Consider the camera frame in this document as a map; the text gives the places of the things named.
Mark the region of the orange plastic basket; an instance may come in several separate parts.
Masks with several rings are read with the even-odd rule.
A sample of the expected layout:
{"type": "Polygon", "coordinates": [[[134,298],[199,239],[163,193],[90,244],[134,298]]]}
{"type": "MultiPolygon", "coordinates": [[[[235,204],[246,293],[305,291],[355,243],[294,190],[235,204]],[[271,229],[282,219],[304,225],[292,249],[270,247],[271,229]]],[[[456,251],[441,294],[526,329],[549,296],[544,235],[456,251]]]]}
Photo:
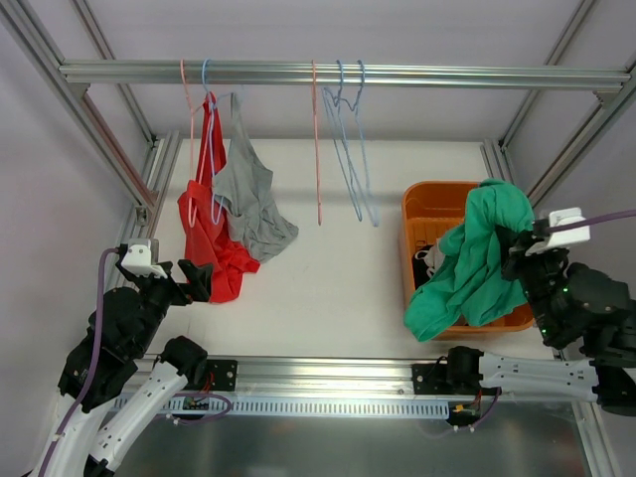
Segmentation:
{"type": "MultiPolygon", "coordinates": [[[[412,256],[423,246],[435,243],[449,230],[460,225],[465,216],[467,194],[481,183],[420,182],[411,186],[401,203],[400,257],[405,310],[414,291],[412,256]]],[[[512,313],[485,327],[471,327],[463,318],[431,340],[469,339],[479,335],[518,332],[534,321],[530,306],[517,307],[512,313]]]]}

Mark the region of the blue hanger with black top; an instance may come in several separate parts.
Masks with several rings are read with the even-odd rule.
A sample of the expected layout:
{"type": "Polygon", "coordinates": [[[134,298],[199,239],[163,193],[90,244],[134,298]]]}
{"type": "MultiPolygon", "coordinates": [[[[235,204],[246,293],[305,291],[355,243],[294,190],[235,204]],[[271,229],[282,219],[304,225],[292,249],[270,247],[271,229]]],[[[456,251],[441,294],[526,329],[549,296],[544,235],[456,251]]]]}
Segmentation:
{"type": "MultiPolygon", "coordinates": [[[[357,60],[357,63],[358,62],[362,63],[362,66],[364,68],[363,72],[365,73],[365,76],[366,76],[366,67],[364,62],[362,60],[357,60]]],[[[362,70],[360,67],[359,67],[359,70],[360,70],[360,81],[359,81],[359,85],[360,85],[361,75],[362,75],[362,70]]],[[[378,228],[381,223],[381,218],[380,218],[377,201],[373,192],[371,168],[370,168],[370,163],[369,163],[369,158],[368,158],[367,148],[366,148],[366,137],[365,137],[363,124],[360,117],[360,102],[359,102],[358,120],[354,119],[354,121],[358,129],[360,151],[361,151],[361,158],[362,158],[362,164],[363,164],[363,174],[364,174],[364,183],[361,183],[361,180],[358,175],[358,178],[360,180],[360,184],[362,186],[362,190],[364,193],[362,207],[366,209],[367,214],[369,216],[369,220],[372,223],[373,227],[378,228]]]]}

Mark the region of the blue hanger with white top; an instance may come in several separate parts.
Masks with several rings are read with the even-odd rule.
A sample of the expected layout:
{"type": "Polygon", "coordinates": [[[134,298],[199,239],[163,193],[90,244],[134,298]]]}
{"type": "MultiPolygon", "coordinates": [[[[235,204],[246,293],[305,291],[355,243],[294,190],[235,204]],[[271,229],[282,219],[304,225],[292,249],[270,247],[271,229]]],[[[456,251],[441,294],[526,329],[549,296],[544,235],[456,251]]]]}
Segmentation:
{"type": "Polygon", "coordinates": [[[351,101],[343,95],[345,85],[345,68],[341,60],[336,61],[338,68],[339,82],[336,92],[329,86],[324,86],[321,91],[324,110],[327,115],[327,122],[332,136],[336,157],[341,169],[342,177],[345,181],[347,192],[352,204],[354,214],[359,222],[363,221],[362,202],[364,193],[356,167],[351,155],[350,142],[347,136],[343,107],[346,107],[358,120],[359,102],[364,88],[365,73],[361,62],[358,66],[362,70],[361,82],[356,92],[355,99],[351,101]]]}

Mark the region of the black tank top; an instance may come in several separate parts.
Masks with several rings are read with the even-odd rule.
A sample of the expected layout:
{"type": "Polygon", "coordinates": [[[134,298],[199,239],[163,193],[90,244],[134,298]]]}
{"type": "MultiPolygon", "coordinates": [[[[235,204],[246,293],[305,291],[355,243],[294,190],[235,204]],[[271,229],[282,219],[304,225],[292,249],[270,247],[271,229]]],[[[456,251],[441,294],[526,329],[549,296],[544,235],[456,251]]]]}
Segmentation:
{"type": "Polygon", "coordinates": [[[413,256],[411,258],[411,268],[412,268],[413,283],[414,283],[415,289],[426,284],[433,277],[433,276],[432,277],[426,276],[425,272],[423,271],[423,268],[415,264],[415,260],[413,256]]]}

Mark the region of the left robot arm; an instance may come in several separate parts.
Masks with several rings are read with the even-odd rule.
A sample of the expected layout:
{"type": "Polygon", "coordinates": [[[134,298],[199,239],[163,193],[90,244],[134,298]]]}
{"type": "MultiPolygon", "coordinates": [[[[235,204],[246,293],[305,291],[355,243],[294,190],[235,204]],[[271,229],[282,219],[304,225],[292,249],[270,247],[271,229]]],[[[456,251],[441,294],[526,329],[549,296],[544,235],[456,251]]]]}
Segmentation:
{"type": "Polygon", "coordinates": [[[182,259],[186,282],[171,263],[144,276],[124,270],[132,287],[100,290],[85,337],[68,354],[58,383],[57,413],[34,476],[112,476],[159,410],[183,389],[202,385],[208,353],[192,340],[170,339],[150,376],[112,420],[105,417],[136,374],[172,306],[207,302],[213,268],[182,259]]]}

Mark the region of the pink hanger with green top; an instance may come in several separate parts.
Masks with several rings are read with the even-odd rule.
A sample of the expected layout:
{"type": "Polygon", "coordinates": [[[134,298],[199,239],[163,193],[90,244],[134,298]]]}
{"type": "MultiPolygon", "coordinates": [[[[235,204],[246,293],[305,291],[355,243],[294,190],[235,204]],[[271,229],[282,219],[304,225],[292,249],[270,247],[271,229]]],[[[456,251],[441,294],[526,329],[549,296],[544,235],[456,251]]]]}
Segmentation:
{"type": "Polygon", "coordinates": [[[317,203],[317,224],[323,223],[323,207],[321,194],[321,164],[319,152],[319,123],[318,123],[318,94],[317,94],[317,68],[315,60],[311,61],[311,104],[312,104],[312,125],[314,139],[314,161],[316,180],[316,203],[317,203]]]}

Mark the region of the pink hanger far left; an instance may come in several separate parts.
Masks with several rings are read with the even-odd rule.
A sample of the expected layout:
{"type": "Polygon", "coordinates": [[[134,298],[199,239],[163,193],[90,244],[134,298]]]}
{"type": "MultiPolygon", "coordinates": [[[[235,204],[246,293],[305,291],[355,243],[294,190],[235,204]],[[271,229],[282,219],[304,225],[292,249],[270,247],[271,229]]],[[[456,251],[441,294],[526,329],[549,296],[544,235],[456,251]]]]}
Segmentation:
{"type": "MultiPolygon", "coordinates": [[[[190,92],[189,92],[189,86],[188,86],[188,81],[187,81],[187,75],[186,75],[186,71],[185,71],[185,60],[181,59],[179,62],[179,66],[180,66],[180,76],[181,76],[181,82],[182,82],[182,86],[184,89],[184,94],[185,94],[185,98],[187,101],[187,105],[188,105],[188,110],[189,110],[189,116],[190,116],[190,127],[189,127],[189,140],[190,140],[190,148],[189,148],[189,162],[190,162],[190,168],[189,168],[189,179],[193,180],[195,179],[195,164],[194,164],[194,144],[193,144],[193,140],[194,140],[194,132],[195,132],[195,115],[197,112],[197,109],[194,107],[193,105],[193,101],[191,100],[191,96],[190,96],[190,92]]],[[[195,224],[195,220],[196,220],[196,208],[193,206],[193,202],[192,202],[192,198],[189,197],[188,199],[188,225],[190,227],[190,229],[192,229],[194,227],[195,224]]]]}

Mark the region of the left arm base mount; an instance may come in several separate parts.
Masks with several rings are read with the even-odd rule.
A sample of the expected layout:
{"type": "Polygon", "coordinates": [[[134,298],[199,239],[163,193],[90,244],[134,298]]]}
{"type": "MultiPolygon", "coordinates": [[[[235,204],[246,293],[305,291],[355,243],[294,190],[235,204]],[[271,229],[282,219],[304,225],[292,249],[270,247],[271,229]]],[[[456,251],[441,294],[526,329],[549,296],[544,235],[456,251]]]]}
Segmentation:
{"type": "Polygon", "coordinates": [[[200,392],[233,392],[237,386],[239,363],[230,359],[208,359],[195,389],[200,392]]]}

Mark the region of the red tank top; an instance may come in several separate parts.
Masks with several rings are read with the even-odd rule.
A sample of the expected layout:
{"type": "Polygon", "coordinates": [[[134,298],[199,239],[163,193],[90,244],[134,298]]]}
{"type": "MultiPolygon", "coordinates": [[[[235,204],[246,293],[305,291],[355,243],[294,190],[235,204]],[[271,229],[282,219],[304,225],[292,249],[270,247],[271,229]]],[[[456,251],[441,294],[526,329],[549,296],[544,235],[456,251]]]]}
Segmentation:
{"type": "Polygon", "coordinates": [[[178,199],[185,233],[185,257],[196,265],[212,264],[212,303],[226,303],[240,295],[243,276],[256,273],[259,263],[246,248],[230,239],[227,212],[223,201],[213,191],[215,174],[226,165],[223,130],[218,115],[211,110],[216,98],[211,95],[203,104],[203,130],[195,179],[188,182],[178,199]],[[196,208],[194,227],[188,225],[188,199],[196,208]]]}

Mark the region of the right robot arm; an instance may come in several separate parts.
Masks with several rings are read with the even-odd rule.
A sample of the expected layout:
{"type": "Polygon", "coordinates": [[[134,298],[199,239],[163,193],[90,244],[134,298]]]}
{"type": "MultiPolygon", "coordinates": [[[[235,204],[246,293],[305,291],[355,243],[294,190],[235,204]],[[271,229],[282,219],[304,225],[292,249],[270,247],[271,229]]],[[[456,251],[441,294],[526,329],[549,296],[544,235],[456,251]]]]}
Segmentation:
{"type": "Polygon", "coordinates": [[[565,247],[533,252],[531,232],[497,229],[502,275],[518,281],[544,345],[578,343],[578,360],[528,360],[463,346],[447,354],[443,379],[454,393],[497,390],[595,402],[622,416],[635,413],[635,301],[626,283],[568,258],[565,247]]]}

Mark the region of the aluminium hanging rail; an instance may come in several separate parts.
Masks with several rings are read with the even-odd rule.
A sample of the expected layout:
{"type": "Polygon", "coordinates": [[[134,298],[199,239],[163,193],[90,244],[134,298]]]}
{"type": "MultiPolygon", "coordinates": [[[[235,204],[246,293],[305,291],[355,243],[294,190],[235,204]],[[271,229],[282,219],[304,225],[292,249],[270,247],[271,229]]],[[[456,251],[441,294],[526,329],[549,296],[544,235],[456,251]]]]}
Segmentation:
{"type": "Polygon", "coordinates": [[[451,67],[337,62],[69,60],[59,67],[69,83],[254,85],[355,85],[585,90],[614,92],[632,76],[619,69],[540,67],[451,67]]]}

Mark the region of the green tank top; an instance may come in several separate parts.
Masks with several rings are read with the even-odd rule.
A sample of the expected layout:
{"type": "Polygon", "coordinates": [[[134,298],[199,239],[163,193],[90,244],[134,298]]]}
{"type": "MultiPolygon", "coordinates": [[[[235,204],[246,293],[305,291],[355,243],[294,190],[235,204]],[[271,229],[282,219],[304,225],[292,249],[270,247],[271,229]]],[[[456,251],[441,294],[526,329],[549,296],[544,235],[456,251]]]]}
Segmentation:
{"type": "Polygon", "coordinates": [[[443,261],[416,288],[404,324],[420,342],[429,341],[463,318],[485,327],[527,302],[521,284],[502,276],[496,227],[527,232],[535,218],[526,195],[516,186],[488,179],[467,194],[463,222],[439,240],[443,261]]]}

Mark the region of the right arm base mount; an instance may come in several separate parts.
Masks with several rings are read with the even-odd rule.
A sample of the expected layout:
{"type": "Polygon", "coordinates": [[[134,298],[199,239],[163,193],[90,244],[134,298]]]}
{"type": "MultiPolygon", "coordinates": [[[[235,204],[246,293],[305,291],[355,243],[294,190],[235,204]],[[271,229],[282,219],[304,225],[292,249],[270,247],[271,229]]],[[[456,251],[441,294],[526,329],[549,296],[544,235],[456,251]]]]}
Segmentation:
{"type": "Polygon", "coordinates": [[[410,368],[412,388],[417,396],[451,393],[451,385],[446,380],[445,363],[416,363],[410,368]]]}

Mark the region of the white tank top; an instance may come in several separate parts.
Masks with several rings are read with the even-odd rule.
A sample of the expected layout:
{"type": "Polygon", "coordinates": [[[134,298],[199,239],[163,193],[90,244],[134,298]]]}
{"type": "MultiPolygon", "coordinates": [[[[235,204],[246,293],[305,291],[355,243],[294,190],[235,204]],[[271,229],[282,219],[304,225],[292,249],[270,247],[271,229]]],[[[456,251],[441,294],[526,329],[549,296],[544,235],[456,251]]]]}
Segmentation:
{"type": "Polygon", "coordinates": [[[423,268],[427,277],[432,277],[443,264],[445,254],[440,248],[440,240],[420,248],[413,256],[415,264],[423,268]]]}

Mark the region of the grey tank top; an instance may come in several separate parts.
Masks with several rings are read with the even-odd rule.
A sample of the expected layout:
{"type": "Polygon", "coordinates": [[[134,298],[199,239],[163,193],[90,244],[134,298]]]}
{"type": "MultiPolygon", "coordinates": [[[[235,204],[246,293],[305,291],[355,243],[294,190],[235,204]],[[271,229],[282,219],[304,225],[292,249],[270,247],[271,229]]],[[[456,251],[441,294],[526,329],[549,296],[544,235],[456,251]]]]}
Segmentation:
{"type": "Polygon", "coordinates": [[[230,239],[251,258],[266,263],[298,237],[298,226],[280,214],[272,193],[273,172],[260,160],[241,116],[241,100],[231,95],[231,138],[227,162],[215,174],[213,191],[227,211],[230,239]]]}

